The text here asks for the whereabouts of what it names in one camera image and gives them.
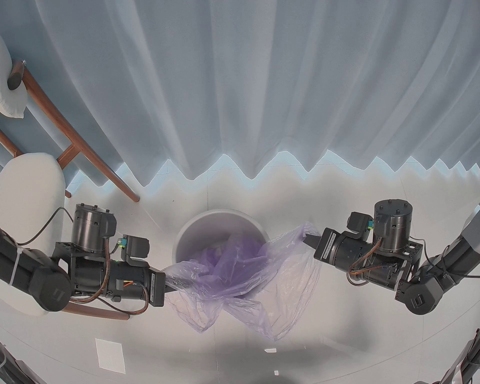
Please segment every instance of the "purple plastic bag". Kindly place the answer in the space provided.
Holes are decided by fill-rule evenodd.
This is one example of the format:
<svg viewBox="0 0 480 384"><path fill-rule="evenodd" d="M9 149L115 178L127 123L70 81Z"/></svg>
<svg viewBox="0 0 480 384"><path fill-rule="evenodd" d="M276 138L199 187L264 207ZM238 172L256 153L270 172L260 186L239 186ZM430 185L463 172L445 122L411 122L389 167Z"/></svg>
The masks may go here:
<svg viewBox="0 0 480 384"><path fill-rule="evenodd" d="M218 247L166 268L167 285L178 292L165 298L199 333L210 328L223 309L254 331L279 340L301 317L318 281L321 263L303 243L307 233L318 235L310 223L264 245L232 235Z"/></svg>

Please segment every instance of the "curtain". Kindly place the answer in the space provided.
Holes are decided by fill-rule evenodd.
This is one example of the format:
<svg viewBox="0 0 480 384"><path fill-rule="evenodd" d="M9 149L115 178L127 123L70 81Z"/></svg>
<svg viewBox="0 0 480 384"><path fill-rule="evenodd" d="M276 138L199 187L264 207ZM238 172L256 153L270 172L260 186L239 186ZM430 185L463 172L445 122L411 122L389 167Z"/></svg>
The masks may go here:
<svg viewBox="0 0 480 384"><path fill-rule="evenodd" d="M147 185L229 155L250 178L279 151L365 169L480 160L480 3L445 0L0 0L0 35L113 168ZM69 145L32 100L0 129ZM0 150L0 165L8 161ZM96 184L106 179L83 156Z"/></svg>

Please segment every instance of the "white cable tie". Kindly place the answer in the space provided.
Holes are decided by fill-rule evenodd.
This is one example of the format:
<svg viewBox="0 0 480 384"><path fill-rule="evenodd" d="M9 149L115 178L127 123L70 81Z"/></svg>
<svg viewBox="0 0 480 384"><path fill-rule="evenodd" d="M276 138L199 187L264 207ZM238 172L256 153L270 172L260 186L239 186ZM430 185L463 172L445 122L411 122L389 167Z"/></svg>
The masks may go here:
<svg viewBox="0 0 480 384"><path fill-rule="evenodd" d="M20 260L20 255L24 249L17 245L17 259L15 260L15 265L13 266L13 271L12 271L12 277L10 278L10 283L9 285L13 285L13 279L15 279L15 273L17 272L17 267L18 267L18 261Z"/></svg>
<svg viewBox="0 0 480 384"><path fill-rule="evenodd" d="M7 351L6 350L3 351L3 355L5 357L3 358L3 363L0 363L0 369L7 363Z"/></svg>

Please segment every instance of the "white tile floor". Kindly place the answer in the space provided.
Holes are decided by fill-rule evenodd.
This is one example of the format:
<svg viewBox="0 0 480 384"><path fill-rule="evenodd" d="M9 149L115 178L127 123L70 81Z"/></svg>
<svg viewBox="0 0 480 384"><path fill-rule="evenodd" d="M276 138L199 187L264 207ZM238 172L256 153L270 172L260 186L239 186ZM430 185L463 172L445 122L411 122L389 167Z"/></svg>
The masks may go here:
<svg viewBox="0 0 480 384"><path fill-rule="evenodd" d="M358 170L329 153L307 173L293 156L281 153L249 180L224 156L193 181L167 162L146 187L126 167L120 174L140 194L140 203L110 182L97 187L79 175L69 186L73 196L65 206L71 212L80 202L109 208L119 236L149 238L148 261L160 269L171 263L181 227L207 209L243 211L273 237L305 221L320 231L325 226L342 231L351 211L371 214L378 200L407 199L414 206L412 235L424 237L435 255L458 235L480 202L478 167L447 170L439 162L424 170L413 159L398 172L380 159ZM64 240L70 239L70 230L65 220ZM415 316L391 291L372 284L352 287L344 273L324 265L305 314L275 343L227 313L199 335L169 307L116 322L67 313L33 319L3 302L0 340L48 384L411 384L441 379L480 326L479 294L480 282L465 279L435 311ZM122 305L133 309L139 303ZM122 343L126 374L98 367L95 338ZM266 348L277 353L267 354Z"/></svg>

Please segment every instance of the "white square on floor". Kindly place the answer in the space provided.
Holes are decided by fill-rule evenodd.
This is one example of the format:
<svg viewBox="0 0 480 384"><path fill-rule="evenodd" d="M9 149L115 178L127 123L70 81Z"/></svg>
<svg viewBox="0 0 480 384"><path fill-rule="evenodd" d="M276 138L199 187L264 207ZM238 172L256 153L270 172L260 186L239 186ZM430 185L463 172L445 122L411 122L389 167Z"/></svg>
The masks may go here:
<svg viewBox="0 0 480 384"><path fill-rule="evenodd" d="M125 360L120 343L95 339L98 366L109 371L125 373Z"/></svg>

